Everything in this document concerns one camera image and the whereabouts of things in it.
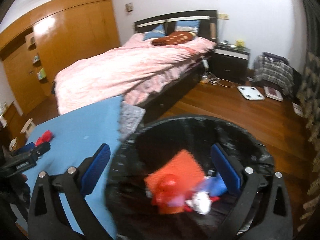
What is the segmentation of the blue plastic bag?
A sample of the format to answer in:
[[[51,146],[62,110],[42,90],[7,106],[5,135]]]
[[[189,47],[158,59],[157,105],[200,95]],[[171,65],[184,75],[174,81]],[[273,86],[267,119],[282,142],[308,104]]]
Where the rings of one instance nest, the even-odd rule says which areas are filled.
[[[207,192],[210,197],[219,197],[225,194],[228,189],[222,177],[218,174],[215,177],[205,176],[204,180],[197,185],[197,192]]]

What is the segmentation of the white tissue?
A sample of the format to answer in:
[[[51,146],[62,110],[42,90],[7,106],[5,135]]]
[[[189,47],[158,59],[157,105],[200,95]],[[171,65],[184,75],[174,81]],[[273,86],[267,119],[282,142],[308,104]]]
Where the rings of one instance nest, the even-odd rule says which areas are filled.
[[[206,191],[194,193],[185,203],[200,215],[208,214],[212,205],[212,201]]]

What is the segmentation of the red plastic bag ball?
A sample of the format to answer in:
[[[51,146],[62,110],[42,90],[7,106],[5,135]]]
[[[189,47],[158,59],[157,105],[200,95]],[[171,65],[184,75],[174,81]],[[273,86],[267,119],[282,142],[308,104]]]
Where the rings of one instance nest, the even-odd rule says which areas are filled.
[[[185,179],[175,174],[166,174],[155,188],[152,204],[158,207],[168,207],[168,201],[180,194],[185,195],[186,188]]]

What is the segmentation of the large orange foam net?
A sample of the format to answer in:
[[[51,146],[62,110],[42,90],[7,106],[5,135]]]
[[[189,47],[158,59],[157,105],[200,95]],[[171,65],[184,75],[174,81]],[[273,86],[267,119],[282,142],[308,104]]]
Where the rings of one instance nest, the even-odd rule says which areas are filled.
[[[201,166],[193,155],[189,151],[182,149],[163,167],[144,178],[146,188],[152,194],[152,198],[158,182],[166,174],[175,174],[185,179],[187,185],[185,200],[191,197],[194,188],[201,183],[205,177]],[[185,205],[182,207],[158,207],[158,211],[161,215],[172,215],[184,212],[184,207]]]

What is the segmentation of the red fabric pile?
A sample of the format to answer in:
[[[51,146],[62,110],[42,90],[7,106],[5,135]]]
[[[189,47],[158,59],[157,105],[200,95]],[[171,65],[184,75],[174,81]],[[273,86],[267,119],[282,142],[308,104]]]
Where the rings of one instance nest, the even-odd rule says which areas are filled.
[[[47,130],[37,139],[37,141],[35,142],[35,146],[39,146],[44,142],[50,142],[53,137],[53,133],[50,130]]]

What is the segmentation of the pink face mask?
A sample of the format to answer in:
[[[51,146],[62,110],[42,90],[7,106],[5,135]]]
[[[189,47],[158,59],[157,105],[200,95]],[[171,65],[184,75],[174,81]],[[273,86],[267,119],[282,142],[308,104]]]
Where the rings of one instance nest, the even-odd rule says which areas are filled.
[[[180,194],[168,201],[168,207],[182,207],[185,205],[185,195]]]

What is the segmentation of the wooden side desk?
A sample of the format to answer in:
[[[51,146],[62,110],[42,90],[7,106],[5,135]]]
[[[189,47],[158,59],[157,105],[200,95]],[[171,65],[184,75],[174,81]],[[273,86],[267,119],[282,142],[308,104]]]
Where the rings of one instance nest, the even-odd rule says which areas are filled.
[[[12,102],[4,111],[4,120],[7,125],[1,129],[1,143],[8,150],[12,140],[17,139],[17,148],[25,144],[25,136],[21,133],[24,126],[24,118],[21,116]]]

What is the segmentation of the grey quilted cloth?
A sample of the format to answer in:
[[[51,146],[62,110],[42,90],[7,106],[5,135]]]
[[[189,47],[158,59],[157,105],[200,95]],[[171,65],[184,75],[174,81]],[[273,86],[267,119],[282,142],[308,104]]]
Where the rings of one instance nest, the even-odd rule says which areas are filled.
[[[120,141],[124,142],[128,136],[135,133],[136,129],[143,121],[146,111],[138,106],[130,105],[126,102],[121,103],[119,129]]]

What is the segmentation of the wooden wardrobe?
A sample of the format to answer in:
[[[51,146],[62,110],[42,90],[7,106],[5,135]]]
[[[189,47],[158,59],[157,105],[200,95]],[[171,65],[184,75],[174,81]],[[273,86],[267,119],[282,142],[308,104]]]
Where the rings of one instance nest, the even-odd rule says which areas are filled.
[[[120,45],[112,0],[52,0],[1,33],[1,61],[13,101],[28,114],[49,96],[56,74]]]

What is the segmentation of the red framed scale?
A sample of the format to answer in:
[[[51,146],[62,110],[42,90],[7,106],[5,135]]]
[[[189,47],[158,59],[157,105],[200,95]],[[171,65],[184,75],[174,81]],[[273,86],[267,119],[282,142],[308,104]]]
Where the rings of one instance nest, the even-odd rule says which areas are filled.
[[[283,97],[282,97],[282,94],[280,91],[274,89],[274,88],[271,88],[271,87],[266,87],[264,86],[264,91],[265,91],[265,95],[268,97],[268,98],[271,98],[273,100],[277,100],[277,101],[280,101],[282,102],[283,101]]]

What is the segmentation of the white bathroom scale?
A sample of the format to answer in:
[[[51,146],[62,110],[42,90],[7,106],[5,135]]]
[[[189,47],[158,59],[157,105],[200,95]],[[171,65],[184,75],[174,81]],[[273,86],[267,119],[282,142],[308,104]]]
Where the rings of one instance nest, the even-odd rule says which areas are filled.
[[[252,86],[238,86],[237,87],[240,94],[247,100],[264,100],[265,97]]]

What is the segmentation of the plaid cloth pile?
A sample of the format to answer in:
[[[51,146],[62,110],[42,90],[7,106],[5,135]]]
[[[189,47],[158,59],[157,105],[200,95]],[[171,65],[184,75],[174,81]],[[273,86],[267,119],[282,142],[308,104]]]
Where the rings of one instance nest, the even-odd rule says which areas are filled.
[[[268,81],[282,89],[285,96],[293,96],[294,74],[287,58],[263,52],[253,62],[253,80]]]

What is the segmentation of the blue pillow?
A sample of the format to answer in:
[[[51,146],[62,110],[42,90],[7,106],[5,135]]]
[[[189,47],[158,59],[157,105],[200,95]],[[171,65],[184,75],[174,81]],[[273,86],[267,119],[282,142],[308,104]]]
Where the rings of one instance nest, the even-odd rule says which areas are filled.
[[[144,38],[143,40],[149,40],[152,38],[161,38],[165,36],[165,30],[162,24],[158,25],[157,27],[155,27],[154,29],[152,29],[151,31],[148,31],[146,33],[144,33]]]
[[[197,35],[200,28],[200,20],[177,21],[175,31],[186,31]]]

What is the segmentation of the black nightstand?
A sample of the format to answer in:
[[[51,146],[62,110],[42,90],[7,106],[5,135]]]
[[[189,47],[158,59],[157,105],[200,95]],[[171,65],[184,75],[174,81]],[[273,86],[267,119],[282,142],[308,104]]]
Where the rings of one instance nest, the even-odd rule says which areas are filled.
[[[218,44],[211,52],[209,71],[216,77],[244,85],[251,50]]]

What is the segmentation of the left wall lamp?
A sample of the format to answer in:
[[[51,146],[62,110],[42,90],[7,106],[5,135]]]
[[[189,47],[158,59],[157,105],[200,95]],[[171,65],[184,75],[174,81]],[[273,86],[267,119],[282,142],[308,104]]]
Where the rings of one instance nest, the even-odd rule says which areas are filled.
[[[133,11],[133,3],[125,4],[125,8],[126,8],[127,12],[132,12]]]

